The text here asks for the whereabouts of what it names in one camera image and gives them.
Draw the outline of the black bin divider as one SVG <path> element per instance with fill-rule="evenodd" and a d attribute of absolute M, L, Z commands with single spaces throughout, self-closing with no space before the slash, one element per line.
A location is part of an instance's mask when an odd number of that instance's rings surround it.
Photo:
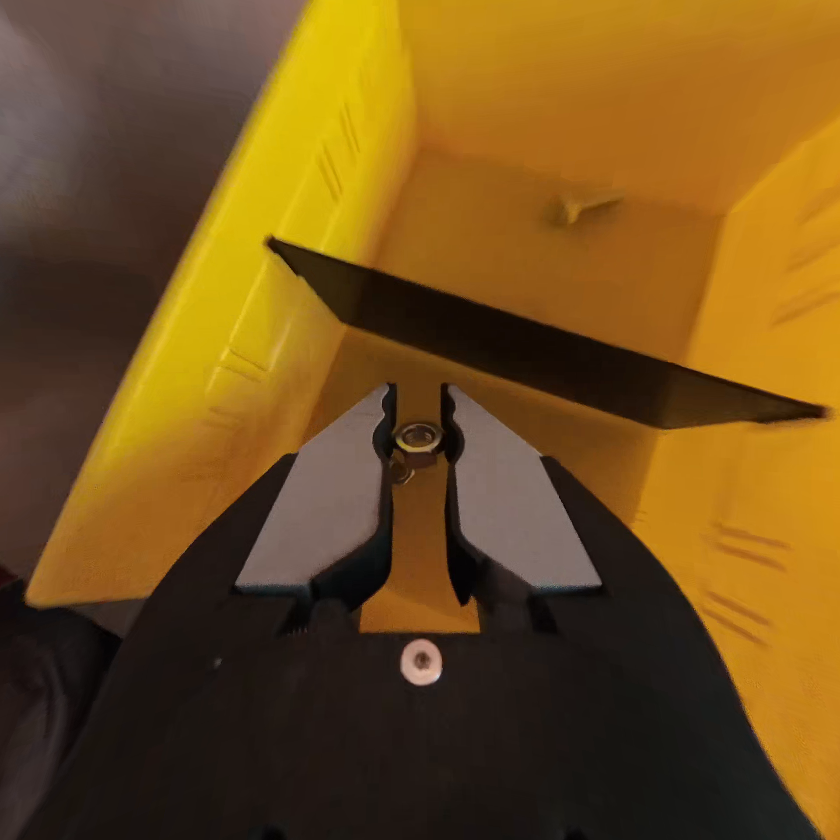
<path fill-rule="evenodd" d="M 523 318 L 274 236 L 345 326 L 663 431 L 822 421 L 828 406 L 728 381 Z"/>

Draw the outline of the steel hex bolt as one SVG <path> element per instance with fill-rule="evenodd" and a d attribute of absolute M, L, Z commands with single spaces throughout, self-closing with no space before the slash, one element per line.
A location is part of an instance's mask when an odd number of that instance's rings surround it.
<path fill-rule="evenodd" d="M 570 227 L 586 214 L 619 204 L 624 191 L 610 187 L 568 187 L 551 200 L 548 219 L 554 226 Z"/>

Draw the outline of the yellow plastic bin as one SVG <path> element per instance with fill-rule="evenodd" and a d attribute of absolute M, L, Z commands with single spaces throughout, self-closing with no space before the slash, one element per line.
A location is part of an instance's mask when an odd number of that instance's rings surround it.
<path fill-rule="evenodd" d="M 568 187 L 624 191 L 570 227 Z M 656 431 L 343 326 L 294 245 L 808 403 Z M 440 382 L 573 472 L 710 630 L 838 838 L 838 2 L 310 2 L 26 593 L 115 631 L 281 455 Z"/>

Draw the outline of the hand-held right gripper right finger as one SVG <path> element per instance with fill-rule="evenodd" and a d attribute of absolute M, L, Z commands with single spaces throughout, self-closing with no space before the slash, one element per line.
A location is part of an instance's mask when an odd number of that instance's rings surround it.
<path fill-rule="evenodd" d="M 461 605 L 597 592 L 602 578 L 540 452 L 460 387 L 440 388 L 448 577 Z"/>

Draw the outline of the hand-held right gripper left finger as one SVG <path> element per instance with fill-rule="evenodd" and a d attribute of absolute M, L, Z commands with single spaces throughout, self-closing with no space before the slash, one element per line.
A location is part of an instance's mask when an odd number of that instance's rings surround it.
<path fill-rule="evenodd" d="M 396 403 L 395 384 L 376 386 L 294 455 L 237 593 L 359 610 L 383 587 L 392 568 Z"/>

